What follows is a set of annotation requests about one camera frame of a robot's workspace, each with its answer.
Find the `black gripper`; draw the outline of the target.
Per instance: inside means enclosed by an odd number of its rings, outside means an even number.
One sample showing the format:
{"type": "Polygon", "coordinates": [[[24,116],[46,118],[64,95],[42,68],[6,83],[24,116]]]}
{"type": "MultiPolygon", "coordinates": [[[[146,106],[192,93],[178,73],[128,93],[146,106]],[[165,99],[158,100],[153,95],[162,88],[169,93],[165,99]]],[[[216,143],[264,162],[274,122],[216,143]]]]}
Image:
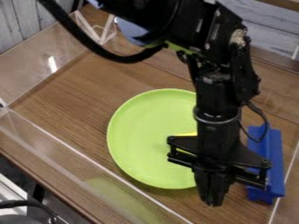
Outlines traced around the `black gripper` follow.
{"type": "Polygon", "coordinates": [[[168,136],[166,144],[168,161],[190,169],[200,200],[206,205],[221,206],[234,182],[266,188],[270,162],[240,142],[237,122],[200,123],[197,136],[168,136]]]}

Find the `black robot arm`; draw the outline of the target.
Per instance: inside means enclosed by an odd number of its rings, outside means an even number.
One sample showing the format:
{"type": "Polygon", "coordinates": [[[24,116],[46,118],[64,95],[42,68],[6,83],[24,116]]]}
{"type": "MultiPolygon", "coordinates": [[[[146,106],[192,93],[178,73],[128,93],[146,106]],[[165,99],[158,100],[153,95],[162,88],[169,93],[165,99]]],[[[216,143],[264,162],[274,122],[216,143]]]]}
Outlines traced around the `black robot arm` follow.
{"type": "Polygon", "coordinates": [[[218,0],[88,0],[130,27],[124,34],[144,49],[120,56],[105,50],[76,25],[54,0],[37,0],[73,38],[98,56],[132,64],[164,48],[186,64],[196,89],[193,136],[169,136],[168,159],[190,168],[201,201],[221,205],[229,186],[238,182],[266,186],[270,162],[249,150],[241,109],[258,93],[246,27],[218,0]]]}

